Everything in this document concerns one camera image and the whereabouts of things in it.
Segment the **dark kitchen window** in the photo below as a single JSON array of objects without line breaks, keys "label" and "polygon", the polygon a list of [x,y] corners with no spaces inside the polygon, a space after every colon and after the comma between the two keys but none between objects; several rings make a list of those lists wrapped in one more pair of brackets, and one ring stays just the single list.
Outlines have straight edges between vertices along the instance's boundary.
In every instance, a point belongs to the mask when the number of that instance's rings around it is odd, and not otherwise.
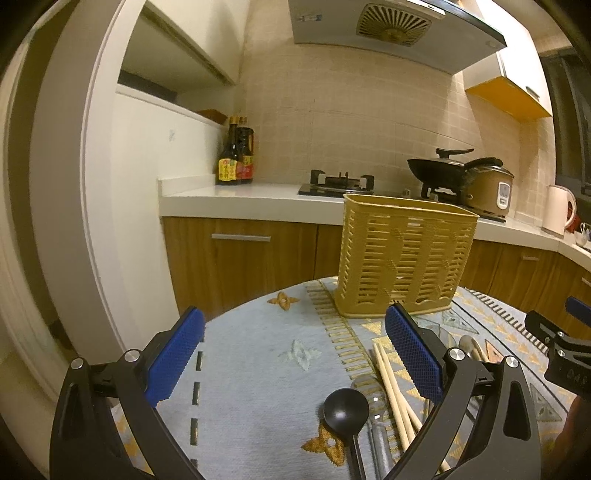
[{"label": "dark kitchen window", "polygon": [[573,48],[541,60],[553,109],[557,182],[590,200],[590,72]]}]

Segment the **white cup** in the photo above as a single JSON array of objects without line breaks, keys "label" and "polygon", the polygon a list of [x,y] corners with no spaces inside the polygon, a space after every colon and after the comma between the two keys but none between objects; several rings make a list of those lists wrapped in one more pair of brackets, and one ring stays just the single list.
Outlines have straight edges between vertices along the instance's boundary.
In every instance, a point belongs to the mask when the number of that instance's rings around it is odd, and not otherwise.
[{"label": "white cup", "polygon": [[588,223],[582,222],[579,226],[580,232],[585,236],[588,242],[591,241],[591,226]]}]

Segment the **white pink electric kettle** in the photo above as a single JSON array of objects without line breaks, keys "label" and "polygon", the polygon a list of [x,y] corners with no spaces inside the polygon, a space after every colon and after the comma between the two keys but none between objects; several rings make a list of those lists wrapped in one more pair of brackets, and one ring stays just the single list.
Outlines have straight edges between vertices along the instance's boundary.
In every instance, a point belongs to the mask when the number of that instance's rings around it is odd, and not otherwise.
[{"label": "white pink electric kettle", "polygon": [[560,238],[577,213],[576,197],[566,187],[550,185],[543,211],[542,229]]}]

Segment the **wooden spoon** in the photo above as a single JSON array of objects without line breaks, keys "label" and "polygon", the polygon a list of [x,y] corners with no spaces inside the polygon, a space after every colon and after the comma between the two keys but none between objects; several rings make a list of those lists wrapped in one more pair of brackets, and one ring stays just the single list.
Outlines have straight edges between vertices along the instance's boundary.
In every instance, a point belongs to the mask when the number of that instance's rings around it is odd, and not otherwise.
[{"label": "wooden spoon", "polygon": [[470,335],[463,335],[459,341],[459,347],[472,359],[481,362],[489,362],[488,355],[480,343]]}]

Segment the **brown rice cooker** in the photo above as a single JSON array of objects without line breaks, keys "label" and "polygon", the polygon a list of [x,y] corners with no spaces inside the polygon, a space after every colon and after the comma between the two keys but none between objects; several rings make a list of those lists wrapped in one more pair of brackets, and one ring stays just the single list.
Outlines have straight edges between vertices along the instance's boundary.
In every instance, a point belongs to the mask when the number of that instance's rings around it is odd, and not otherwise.
[{"label": "brown rice cooker", "polygon": [[497,158],[468,162],[460,189],[460,203],[481,217],[504,222],[509,214],[514,175]]}]

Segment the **black plastic ladle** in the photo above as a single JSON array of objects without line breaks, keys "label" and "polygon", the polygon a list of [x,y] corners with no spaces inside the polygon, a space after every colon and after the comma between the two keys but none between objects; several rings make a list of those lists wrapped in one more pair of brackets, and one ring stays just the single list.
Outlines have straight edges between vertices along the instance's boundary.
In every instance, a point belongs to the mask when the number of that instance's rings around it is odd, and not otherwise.
[{"label": "black plastic ladle", "polygon": [[335,390],[325,398],[325,423],[339,436],[349,442],[353,471],[356,479],[366,480],[363,459],[359,445],[359,433],[367,423],[370,407],[366,397],[353,388]]}]

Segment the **light blue patterned tablecloth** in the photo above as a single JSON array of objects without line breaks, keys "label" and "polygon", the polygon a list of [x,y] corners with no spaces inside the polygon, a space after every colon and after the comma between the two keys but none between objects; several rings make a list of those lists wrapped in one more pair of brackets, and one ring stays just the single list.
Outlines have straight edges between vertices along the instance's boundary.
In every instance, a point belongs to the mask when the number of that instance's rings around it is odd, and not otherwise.
[{"label": "light blue patterned tablecloth", "polygon": [[[352,479],[342,442],[321,425],[325,397],[379,380],[382,345],[401,393],[424,424],[432,404],[415,387],[384,328],[384,317],[345,318],[335,278],[287,288],[207,322],[170,397],[156,406],[186,457],[206,479]],[[561,432],[575,396],[544,379],[544,348],[525,332],[525,313],[460,288],[450,309],[413,315],[448,348],[464,335],[489,358],[516,357],[531,391],[542,445]]]}]

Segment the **yellow plastic utensil basket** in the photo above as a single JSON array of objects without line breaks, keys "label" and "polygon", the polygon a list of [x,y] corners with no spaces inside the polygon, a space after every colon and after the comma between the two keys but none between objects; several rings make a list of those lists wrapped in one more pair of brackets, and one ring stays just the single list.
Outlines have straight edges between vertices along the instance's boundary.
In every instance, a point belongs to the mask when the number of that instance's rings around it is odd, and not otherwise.
[{"label": "yellow plastic utensil basket", "polygon": [[335,308],[377,318],[401,303],[411,314],[451,307],[479,216],[459,206],[346,194]]}]

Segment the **black wok with lid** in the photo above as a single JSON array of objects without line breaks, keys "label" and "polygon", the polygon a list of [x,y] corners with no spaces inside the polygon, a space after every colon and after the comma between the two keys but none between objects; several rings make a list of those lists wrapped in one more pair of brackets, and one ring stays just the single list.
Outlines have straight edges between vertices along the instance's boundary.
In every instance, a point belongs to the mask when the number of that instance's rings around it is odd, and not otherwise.
[{"label": "black wok with lid", "polygon": [[452,159],[452,156],[467,155],[474,151],[474,148],[460,150],[437,148],[436,158],[413,158],[408,159],[407,162],[412,173],[424,186],[454,189],[462,185],[465,174],[472,168],[503,166],[502,160],[496,157],[481,157],[467,163]]}]

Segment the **black gas stove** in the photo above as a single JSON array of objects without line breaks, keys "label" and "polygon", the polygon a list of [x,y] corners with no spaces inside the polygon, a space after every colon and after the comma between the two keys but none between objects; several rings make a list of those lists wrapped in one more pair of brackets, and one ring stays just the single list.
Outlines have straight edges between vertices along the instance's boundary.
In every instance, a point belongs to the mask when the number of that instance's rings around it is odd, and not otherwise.
[{"label": "black gas stove", "polygon": [[349,177],[349,173],[339,172],[338,176],[329,176],[325,171],[312,169],[307,184],[298,191],[304,196],[342,198],[346,194],[377,195],[388,197],[408,197],[408,189],[381,189],[373,175],[359,178]]}]

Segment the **silver range hood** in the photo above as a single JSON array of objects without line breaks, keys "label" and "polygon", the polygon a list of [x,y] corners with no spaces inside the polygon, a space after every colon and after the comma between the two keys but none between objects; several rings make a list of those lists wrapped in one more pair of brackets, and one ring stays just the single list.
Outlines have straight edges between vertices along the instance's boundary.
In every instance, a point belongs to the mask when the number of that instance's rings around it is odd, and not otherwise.
[{"label": "silver range hood", "polygon": [[451,75],[507,47],[454,1],[290,0],[288,8],[297,44],[380,52]]}]

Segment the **dark soy sauce bottle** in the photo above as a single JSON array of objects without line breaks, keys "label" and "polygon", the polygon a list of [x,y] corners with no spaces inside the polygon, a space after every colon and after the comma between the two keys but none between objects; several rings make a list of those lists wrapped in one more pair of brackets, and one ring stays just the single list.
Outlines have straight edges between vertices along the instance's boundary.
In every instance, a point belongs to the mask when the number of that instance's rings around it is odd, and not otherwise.
[{"label": "dark soy sauce bottle", "polygon": [[217,178],[219,185],[235,185],[239,183],[238,154],[238,118],[231,116],[228,126],[228,138],[217,161]]}]

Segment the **red label sauce bottle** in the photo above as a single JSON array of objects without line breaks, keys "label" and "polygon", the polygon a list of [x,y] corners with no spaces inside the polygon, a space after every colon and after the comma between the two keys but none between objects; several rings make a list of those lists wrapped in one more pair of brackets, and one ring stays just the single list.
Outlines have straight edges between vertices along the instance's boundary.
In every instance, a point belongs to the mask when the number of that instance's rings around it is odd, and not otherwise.
[{"label": "red label sauce bottle", "polygon": [[238,119],[238,153],[242,160],[242,178],[240,182],[249,184],[253,180],[253,144],[254,131],[247,125],[245,116]]}]

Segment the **white upper left cabinet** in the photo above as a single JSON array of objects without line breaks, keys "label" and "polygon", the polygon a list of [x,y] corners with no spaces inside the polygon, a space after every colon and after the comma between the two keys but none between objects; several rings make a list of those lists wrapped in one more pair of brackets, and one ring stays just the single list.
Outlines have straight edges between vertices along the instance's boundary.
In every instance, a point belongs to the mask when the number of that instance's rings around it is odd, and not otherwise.
[{"label": "white upper left cabinet", "polygon": [[249,1],[147,1],[123,57],[122,85],[197,109],[224,109],[239,80]]}]

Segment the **white orange wall cabinet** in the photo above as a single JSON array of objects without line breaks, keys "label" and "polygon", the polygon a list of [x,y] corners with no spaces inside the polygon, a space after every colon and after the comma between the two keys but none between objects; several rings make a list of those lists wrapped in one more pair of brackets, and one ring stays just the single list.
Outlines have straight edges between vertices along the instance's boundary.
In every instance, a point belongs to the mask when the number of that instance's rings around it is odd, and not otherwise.
[{"label": "white orange wall cabinet", "polygon": [[465,91],[520,122],[553,116],[541,61],[535,53],[505,48],[463,71]]}]

